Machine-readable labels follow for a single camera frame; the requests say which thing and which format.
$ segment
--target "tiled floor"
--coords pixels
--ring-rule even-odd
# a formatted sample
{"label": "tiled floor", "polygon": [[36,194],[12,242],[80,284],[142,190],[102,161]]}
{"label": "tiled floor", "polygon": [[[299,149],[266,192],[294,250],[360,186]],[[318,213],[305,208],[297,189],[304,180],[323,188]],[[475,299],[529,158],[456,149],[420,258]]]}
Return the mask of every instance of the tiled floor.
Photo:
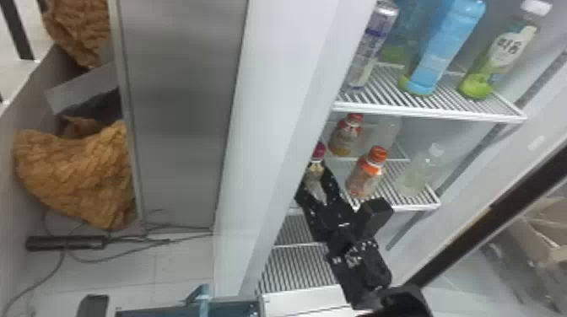
{"label": "tiled floor", "polygon": [[[116,309],[176,304],[199,284],[212,285],[212,243],[210,237],[195,239],[99,264],[67,258],[61,270],[22,300],[11,316],[32,312],[38,317],[74,316],[78,303],[87,294],[110,295],[108,316]],[[130,244],[117,244],[104,251],[78,255],[99,258],[131,248]],[[21,289],[45,276],[57,258],[58,254],[52,253],[29,254]],[[480,254],[451,268],[429,285],[424,295],[435,317],[528,316],[518,309],[511,292],[499,283]]]}
{"label": "tiled floor", "polygon": [[435,279],[425,288],[424,295],[438,316],[557,316],[535,305],[520,304],[480,251]]}
{"label": "tiled floor", "polygon": [[[181,238],[188,234],[160,237]],[[104,251],[78,252],[85,259],[130,250],[135,245],[116,244]],[[29,254],[20,289],[44,277],[57,263],[57,253]],[[37,317],[74,316],[87,294],[108,294],[108,316],[116,309],[139,309],[178,303],[195,287],[213,280],[213,246],[210,237],[160,246],[113,261],[78,263],[67,257],[59,272],[23,299],[10,316],[35,313]]]}

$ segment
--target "clear plastic bottle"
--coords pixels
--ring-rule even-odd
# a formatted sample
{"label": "clear plastic bottle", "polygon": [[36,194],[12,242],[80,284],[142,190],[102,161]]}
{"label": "clear plastic bottle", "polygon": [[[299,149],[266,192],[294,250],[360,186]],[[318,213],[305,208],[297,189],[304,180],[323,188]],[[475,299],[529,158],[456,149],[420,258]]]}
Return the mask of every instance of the clear plastic bottle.
{"label": "clear plastic bottle", "polygon": [[433,179],[437,168],[441,165],[441,157],[445,149],[438,143],[433,143],[427,152],[420,152],[412,163],[396,180],[395,188],[398,194],[413,197],[425,188]]}
{"label": "clear plastic bottle", "polygon": [[368,82],[375,60],[386,40],[388,33],[396,22],[398,8],[390,0],[378,0],[370,16],[370,22],[356,49],[353,61],[341,90],[343,92],[360,91]]}
{"label": "clear plastic bottle", "polygon": [[305,187],[307,190],[313,194],[315,198],[319,201],[327,201],[327,195],[321,186],[321,177],[323,172],[325,172],[325,164],[323,163],[323,158],[325,157],[325,145],[322,142],[318,142],[315,146],[315,150],[311,155],[311,160],[307,164],[305,173],[303,174],[303,181],[305,182]]}
{"label": "clear plastic bottle", "polygon": [[410,94],[432,94],[485,10],[481,0],[442,0],[429,25],[427,39],[406,65],[398,86]]}
{"label": "clear plastic bottle", "polygon": [[521,56],[539,30],[540,20],[549,13],[552,5],[539,0],[526,0],[523,12],[508,22],[484,53],[479,55],[467,75],[459,84],[461,94],[473,99],[485,99]]}
{"label": "clear plastic bottle", "polygon": [[364,117],[360,113],[349,113],[345,119],[341,119],[332,132],[329,150],[337,156],[348,156],[362,133],[360,123]]}
{"label": "clear plastic bottle", "polygon": [[381,50],[381,60],[403,64],[418,49],[418,39],[426,29],[440,0],[394,0],[400,8],[396,23]]}
{"label": "clear plastic bottle", "polygon": [[379,145],[386,151],[390,151],[401,128],[402,118],[399,116],[381,116],[374,131],[366,140],[366,148]]}
{"label": "clear plastic bottle", "polygon": [[384,163],[388,152],[382,147],[373,147],[367,155],[359,158],[350,176],[345,181],[350,196],[364,199],[371,196],[385,173]]}

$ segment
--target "bottle cap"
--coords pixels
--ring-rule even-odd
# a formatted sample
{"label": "bottle cap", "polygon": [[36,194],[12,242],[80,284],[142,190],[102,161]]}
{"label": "bottle cap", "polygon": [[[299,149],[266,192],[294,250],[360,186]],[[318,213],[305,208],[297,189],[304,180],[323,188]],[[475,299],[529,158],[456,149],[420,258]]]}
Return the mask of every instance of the bottle cap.
{"label": "bottle cap", "polygon": [[436,158],[440,158],[445,153],[445,149],[439,143],[433,143],[429,147],[429,154]]}
{"label": "bottle cap", "polygon": [[362,119],[365,118],[365,115],[361,114],[361,113],[349,113],[347,115],[347,119],[349,119],[350,121],[354,121],[354,122],[362,122]]}
{"label": "bottle cap", "polygon": [[372,147],[368,152],[368,158],[377,163],[384,162],[388,158],[388,151],[386,151],[383,147]]}
{"label": "bottle cap", "polygon": [[325,148],[325,144],[323,144],[321,141],[319,141],[317,143],[317,145],[315,146],[315,150],[313,151],[313,155],[311,155],[312,159],[322,159],[325,156],[325,151],[327,149]]}
{"label": "bottle cap", "polygon": [[541,0],[525,0],[521,4],[521,9],[539,15],[540,17],[544,17],[546,14],[551,11],[551,7],[553,5],[550,3],[546,3]]}

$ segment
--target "refrigerator shelf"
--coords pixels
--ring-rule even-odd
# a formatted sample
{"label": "refrigerator shelf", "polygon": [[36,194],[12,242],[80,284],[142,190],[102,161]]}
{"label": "refrigerator shelf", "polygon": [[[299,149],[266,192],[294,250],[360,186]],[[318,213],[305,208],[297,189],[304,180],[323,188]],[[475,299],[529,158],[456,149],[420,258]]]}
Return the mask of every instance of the refrigerator shelf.
{"label": "refrigerator shelf", "polygon": [[303,212],[289,214],[279,230],[274,248],[303,245],[322,245],[313,241]]}
{"label": "refrigerator shelf", "polygon": [[402,69],[400,65],[378,63],[367,87],[359,94],[340,93],[333,111],[514,124],[527,119],[523,111],[499,94],[492,93],[482,101],[461,96],[456,86],[463,73],[445,73],[434,94],[413,96],[397,87]]}
{"label": "refrigerator shelf", "polygon": [[[353,170],[355,164],[355,161],[327,160],[327,167],[331,169],[335,178],[337,178],[338,184],[341,186],[343,198],[345,201],[350,203],[354,210],[358,210],[360,208],[360,204],[365,200],[351,197],[344,188],[344,181],[347,179],[350,171]],[[414,197],[405,197],[397,193],[394,188],[394,182],[397,177],[402,174],[407,165],[409,165],[409,161],[386,161],[386,174],[380,183],[378,191],[376,191],[370,199],[384,197],[384,199],[390,203],[395,212],[423,212],[437,210],[441,207],[441,200],[428,185],[423,191]]]}
{"label": "refrigerator shelf", "polygon": [[257,291],[278,293],[338,284],[325,262],[326,253],[322,244],[273,249]]}

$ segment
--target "white bottle cap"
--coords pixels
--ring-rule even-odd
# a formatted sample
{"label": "white bottle cap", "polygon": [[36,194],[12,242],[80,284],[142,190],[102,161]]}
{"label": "white bottle cap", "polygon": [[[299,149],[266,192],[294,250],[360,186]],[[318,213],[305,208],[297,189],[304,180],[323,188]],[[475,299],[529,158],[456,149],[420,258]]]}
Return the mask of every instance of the white bottle cap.
{"label": "white bottle cap", "polygon": [[521,9],[539,15],[540,17],[544,17],[546,14],[551,11],[551,7],[553,5],[550,3],[545,3],[541,0],[525,0],[521,4]]}
{"label": "white bottle cap", "polygon": [[439,143],[433,143],[429,147],[429,154],[433,157],[440,158],[443,153],[445,153],[445,149]]}

